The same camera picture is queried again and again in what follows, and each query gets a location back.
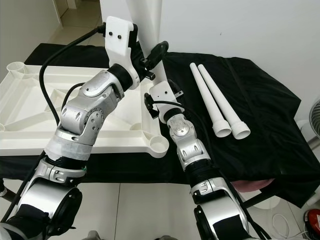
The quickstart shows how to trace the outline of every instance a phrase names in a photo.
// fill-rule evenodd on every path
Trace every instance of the tiled floor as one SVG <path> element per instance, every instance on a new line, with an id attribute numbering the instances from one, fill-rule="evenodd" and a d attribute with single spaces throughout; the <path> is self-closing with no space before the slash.
<path id="1" fill-rule="evenodd" d="M 79 8 L 68 9 L 61 17 L 61 22 L 63 29 L 49 43 L 66 45 L 102 25 L 100 2 L 83 0 Z M 96 33 L 79 45 L 104 46 L 105 39 Z"/>
<path id="2" fill-rule="evenodd" d="M 81 6 L 69 9 L 61 18 L 63 30 L 51 43 L 67 44 L 102 24 L 99 1 L 82 1 Z M 96 34 L 82 45 L 104 46 L 104 38 Z M 8 188 L 16 191 L 21 181 L 6 180 Z M 76 229 L 53 240 L 80 240 L 88 231 L 97 230 L 105 240 L 153 240 L 169 234 L 180 240 L 200 240 L 193 210 L 195 204 L 190 188 L 179 184 L 83 183 L 80 210 L 75 218 Z M 0 217 L 9 203 L 0 199 Z M 281 213 L 290 227 L 290 236 L 303 231 L 303 214 L 299 209 L 281 200 L 272 210 L 249 209 L 252 218 L 274 238 L 281 238 L 272 227 L 272 217 Z M 286 223 L 277 217 L 275 225 L 285 231 Z"/>

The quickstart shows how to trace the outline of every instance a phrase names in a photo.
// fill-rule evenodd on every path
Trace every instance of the black table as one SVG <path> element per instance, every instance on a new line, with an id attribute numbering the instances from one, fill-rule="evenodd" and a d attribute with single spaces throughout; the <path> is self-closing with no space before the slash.
<path id="1" fill-rule="evenodd" d="M 40 44 L 25 61 L 42 65 L 62 45 Z M 135 58 L 142 57 L 140 49 Z M 249 137 L 235 140 L 232 135 L 217 138 L 207 109 L 190 71 L 191 62 L 203 64 L 239 117 L 251 129 Z M 294 115 L 300 99 L 289 89 L 243 58 L 223 58 L 209 54 L 169 52 L 163 59 L 167 77 L 184 92 L 179 99 L 204 120 L 212 136 L 214 162 L 230 181 L 274 179 L 250 206 L 277 195 L 301 207 L 320 185 L 320 164 L 298 129 Z M 76 46 L 56 59 L 52 65 L 108 68 L 104 47 Z M 200 123 L 186 114 L 204 143 Z M 169 140 L 166 156 L 153 158 L 148 153 L 92 154 L 85 182 L 108 183 L 178 183 L 187 184 L 166 125 L 161 134 Z M 0 177 L 23 179 L 36 156 L 1 156 Z"/>

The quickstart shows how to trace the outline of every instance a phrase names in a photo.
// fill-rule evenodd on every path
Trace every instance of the red object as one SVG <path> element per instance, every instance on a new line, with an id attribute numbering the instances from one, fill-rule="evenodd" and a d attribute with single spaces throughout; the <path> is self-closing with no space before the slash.
<path id="1" fill-rule="evenodd" d="M 313 235 L 313 239 L 320 238 L 320 209 L 311 209 L 304 215 L 304 222 L 310 232 Z"/>
<path id="2" fill-rule="evenodd" d="M 275 180 L 274 178 L 268 180 L 258 180 L 258 181 L 246 181 L 246 180 L 238 180 L 233 181 L 232 185 L 234 188 L 240 193 L 253 192 L 256 190 L 263 189 L 268 186 Z"/>

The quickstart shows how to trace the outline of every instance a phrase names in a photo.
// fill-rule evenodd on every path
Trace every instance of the white cable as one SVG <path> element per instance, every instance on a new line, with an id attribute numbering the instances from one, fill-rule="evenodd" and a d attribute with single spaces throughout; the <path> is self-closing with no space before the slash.
<path id="1" fill-rule="evenodd" d="M 271 200 L 269 199 L 269 206 L 270 206 L 270 211 L 269 213 L 271 213 L 272 215 L 272 212 L 273 212 L 273 207 L 271 206 Z M 287 229 L 288 229 L 288 234 L 287 235 L 283 235 L 281 232 L 279 232 L 276 228 L 276 224 L 275 224 L 275 218 L 279 216 L 281 217 L 285 223 L 286 223 L 286 226 L 287 226 Z M 287 220 L 287 218 L 282 215 L 281 213 L 275 213 L 273 216 L 272 216 L 272 227 L 274 229 L 274 231 L 279 235 L 279 236 L 282 236 L 283 238 L 273 238 L 273 240 L 293 240 L 293 239 L 299 239 L 299 240 L 305 240 L 306 238 L 303 238 L 303 237 L 298 237 L 299 235 L 302 235 L 302 234 L 305 234 L 305 236 L 307 237 L 308 240 L 312 240 L 306 233 L 308 233 L 308 231 L 306 230 L 306 225 L 304 225 L 303 227 L 303 231 L 302 232 L 299 232 L 298 234 L 294 235 L 294 236 L 290 236 L 290 232 L 291 232 L 291 229 L 290 229 L 290 226 L 289 226 L 289 222 Z"/>
<path id="2" fill-rule="evenodd" d="M 277 229 L 276 229 L 276 225 L 275 225 L 275 218 L 276 216 L 279 216 L 279 217 L 282 217 L 282 219 L 285 221 L 286 223 L 286 226 L 287 226 L 287 229 L 288 229 L 288 234 L 287 235 L 283 235 L 281 232 L 279 232 Z M 308 231 L 306 230 L 306 225 L 304 225 L 303 227 L 303 231 L 294 235 L 294 236 L 290 236 L 290 226 L 289 226 L 289 222 L 288 220 L 286 219 L 286 217 L 284 215 L 282 215 L 281 213 L 276 213 L 272 216 L 272 227 L 274 229 L 274 231 L 279 234 L 280 236 L 282 236 L 283 238 L 282 239 L 287 239 L 287 240 L 292 240 L 292 239 L 306 239 L 306 238 L 303 238 L 303 237 L 298 237 L 299 235 L 302 235 L 302 234 L 305 234 L 305 236 L 307 237 L 307 239 L 309 240 L 312 240 L 306 233 L 308 233 Z"/>

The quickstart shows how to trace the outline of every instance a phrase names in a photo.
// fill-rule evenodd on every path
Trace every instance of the pink cloth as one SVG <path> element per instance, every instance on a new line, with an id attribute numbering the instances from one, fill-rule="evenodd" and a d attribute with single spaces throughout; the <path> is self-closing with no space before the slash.
<path id="1" fill-rule="evenodd" d="M 247 193 L 253 192 L 259 189 L 263 189 L 264 187 L 268 186 L 272 181 L 275 180 L 274 178 L 268 180 L 259 180 L 259 181 L 233 181 L 232 185 L 234 188 L 240 193 Z"/>

